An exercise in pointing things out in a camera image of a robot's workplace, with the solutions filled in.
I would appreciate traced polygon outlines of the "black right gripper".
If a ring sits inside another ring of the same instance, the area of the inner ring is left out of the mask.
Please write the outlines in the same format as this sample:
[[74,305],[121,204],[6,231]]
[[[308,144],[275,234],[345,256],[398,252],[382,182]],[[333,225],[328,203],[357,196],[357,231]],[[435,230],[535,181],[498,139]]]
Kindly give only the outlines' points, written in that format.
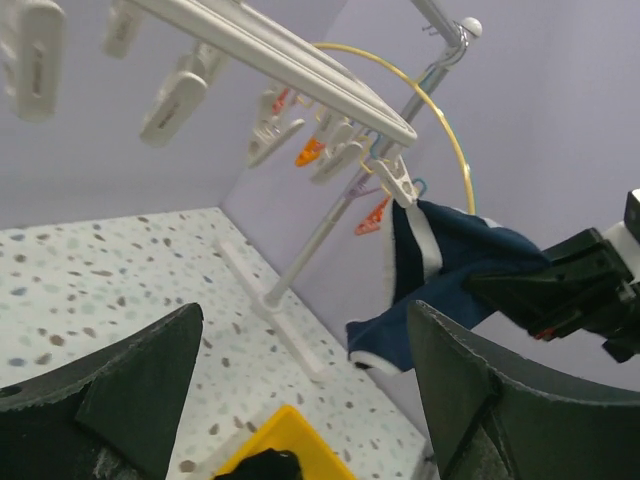
[[536,340],[584,330],[617,363],[639,354],[639,287],[625,282],[612,243],[588,228],[547,248],[546,270],[474,274],[465,287]]

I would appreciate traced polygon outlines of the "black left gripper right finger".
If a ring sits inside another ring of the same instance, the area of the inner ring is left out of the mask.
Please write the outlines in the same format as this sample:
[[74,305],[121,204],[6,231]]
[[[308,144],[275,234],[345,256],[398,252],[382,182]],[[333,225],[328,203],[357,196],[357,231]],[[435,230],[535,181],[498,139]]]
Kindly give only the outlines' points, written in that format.
[[441,478],[638,478],[638,393],[533,362],[424,302],[408,334]]

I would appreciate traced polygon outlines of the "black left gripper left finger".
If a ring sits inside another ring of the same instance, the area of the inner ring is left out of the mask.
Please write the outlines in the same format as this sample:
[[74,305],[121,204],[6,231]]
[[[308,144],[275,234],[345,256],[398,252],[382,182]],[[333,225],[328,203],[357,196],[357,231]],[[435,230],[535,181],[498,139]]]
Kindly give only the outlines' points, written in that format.
[[163,479],[192,379],[203,312],[139,332],[1,390],[4,479]]

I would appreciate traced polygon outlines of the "navy blue underwear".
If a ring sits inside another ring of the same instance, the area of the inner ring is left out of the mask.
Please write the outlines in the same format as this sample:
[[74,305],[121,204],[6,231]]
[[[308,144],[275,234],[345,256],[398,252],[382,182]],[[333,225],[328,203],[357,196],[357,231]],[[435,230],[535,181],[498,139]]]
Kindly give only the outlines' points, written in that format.
[[494,313],[463,284],[473,274],[533,272],[548,257],[520,233],[495,221],[419,200],[408,208],[387,206],[381,231],[384,312],[346,325],[348,359],[360,369],[395,375],[414,367],[407,327],[408,306],[423,301],[466,329]]

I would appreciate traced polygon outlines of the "black underwear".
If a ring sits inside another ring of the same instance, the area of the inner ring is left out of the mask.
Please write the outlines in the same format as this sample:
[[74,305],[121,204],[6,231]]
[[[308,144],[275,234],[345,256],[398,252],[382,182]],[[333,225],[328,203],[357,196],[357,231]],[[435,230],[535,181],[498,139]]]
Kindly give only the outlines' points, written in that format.
[[243,459],[231,472],[215,480],[302,480],[298,457],[288,450],[269,448]]

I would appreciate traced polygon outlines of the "yellow round clip hanger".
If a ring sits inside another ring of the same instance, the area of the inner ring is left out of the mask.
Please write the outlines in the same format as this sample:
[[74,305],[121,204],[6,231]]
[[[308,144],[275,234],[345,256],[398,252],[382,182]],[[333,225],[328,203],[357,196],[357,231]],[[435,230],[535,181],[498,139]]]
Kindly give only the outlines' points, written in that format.
[[[418,104],[425,104],[431,109],[449,138],[463,178],[467,198],[467,210],[473,214],[476,206],[469,164],[444,113],[423,89],[423,84],[431,76],[425,74],[418,81],[413,80],[392,63],[368,51],[352,46],[318,42],[315,44],[315,47],[320,50],[349,53],[375,62],[414,89],[418,96]],[[298,167],[305,167],[309,164],[315,165],[314,173],[311,176],[313,183],[318,185],[326,183],[330,178],[335,176],[344,165],[357,159],[360,169],[365,173],[367,178],[373,175],[379,177],[380,187],[386,192],[389,200],[395,200],[403,208],[416,202],[418,194],[415,191],[413,182],[408,176],[400,151],[396,149],[396,147],[392,146],[387,153],[384,153],[382,151],[381,137],[378,137],[376,140],[371,140],[364,129],[355,131],[352,123],[346,119],[339,119],[335,114],[328,111],[324,112],[321,116],[317,116],[316,119],[319,123],[332,119],[336,124],[336,129],[335,134],[331,138],[321,132],[314,133],[295,160],[295,165]]]

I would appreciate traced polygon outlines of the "blue round clip hanger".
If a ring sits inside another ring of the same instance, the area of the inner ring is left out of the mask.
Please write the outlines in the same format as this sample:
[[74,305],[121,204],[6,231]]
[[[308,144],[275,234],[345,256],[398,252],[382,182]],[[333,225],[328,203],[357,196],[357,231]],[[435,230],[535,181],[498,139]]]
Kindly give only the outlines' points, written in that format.
[[[436,66],[436,63],[432,63],[425,69],[415,83],[418,84],[425,93],[431,95],[446,75],[446,70],[440,70],[440,68]],[[415,179],[425,170],[422,164],[424,163],[424,155],[426,152],[426,128],[428,126],[436,125],[438,121],[433,116],[432,109],[423,101],[422,97],[417,92],[413,94],[404,106],[401,111],[401,116],[410,123],[419,134],[417,143],[411,147],[405,155],[405,159],[409,160],[411,178]],[[344,198],[347,200],[353,200],[359,196],[373,193],[374,190],[368,190],[366,186],[368,181],[369,177],[367,173],[359,172],[345,191]]]

